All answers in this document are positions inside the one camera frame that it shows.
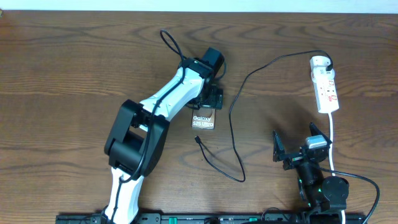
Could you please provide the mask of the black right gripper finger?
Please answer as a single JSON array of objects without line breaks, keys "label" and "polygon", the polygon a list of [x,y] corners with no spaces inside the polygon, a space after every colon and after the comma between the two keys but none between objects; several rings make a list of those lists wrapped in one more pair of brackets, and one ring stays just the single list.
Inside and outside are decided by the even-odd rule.
[{"label": "black right gripper finger", "polygon": [[321,131],[316,127],[316,125],[315,125],[313,122],[310,122],[309,128],[310,128],[310,132],[311,132],[311,135],[312,135],[312,136],[321,135],[321,136],[323,136],[323,138],[326,140],[326,142],[327,142],[328,144],[331,144],[331,143],[332,143],[332,140],[331,140],[327,135],[325,135],[323,132],[321,132]]},{"label": "black right gripper finger", "polygon": [[274,150],[273,150],[273,161],[279,162],[284,160],[285,149],[280,140],[279,135],[276,131],[272,132],[273,142],[274,142]]}]

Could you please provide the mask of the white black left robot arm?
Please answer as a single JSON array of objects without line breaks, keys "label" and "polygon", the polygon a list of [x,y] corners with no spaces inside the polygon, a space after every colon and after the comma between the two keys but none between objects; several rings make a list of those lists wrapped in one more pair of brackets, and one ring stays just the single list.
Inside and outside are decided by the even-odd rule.
[{"label": "white black left robot arm", "polygon": [[185,105],[222,107],[222,91],[214,82],[223,63],[222,53],[208,48],[201,58],[182,60],[173,79],[156,94],[121,105],[104,146],[113,186],[102,223],[134,221],[143,180],[162,155],[172,118]]}]

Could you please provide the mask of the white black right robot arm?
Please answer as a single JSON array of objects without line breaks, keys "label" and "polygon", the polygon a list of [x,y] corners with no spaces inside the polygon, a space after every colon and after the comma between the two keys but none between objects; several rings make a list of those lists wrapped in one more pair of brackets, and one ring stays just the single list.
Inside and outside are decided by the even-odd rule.
[{"label": "white black right robot arm", "polygon": [[280,136],[273,131],[273,161],[283,162],[284,170],[297,171],[301,197],[309,206],[303,214],[305,223],[346,223],[349,183],[335,175],[323,175],[319,163],[329,157],[332,141],[315,124],[310,123],[309,128],[311,136],[306,138],[298,152],[293,153],[286,153]]}]

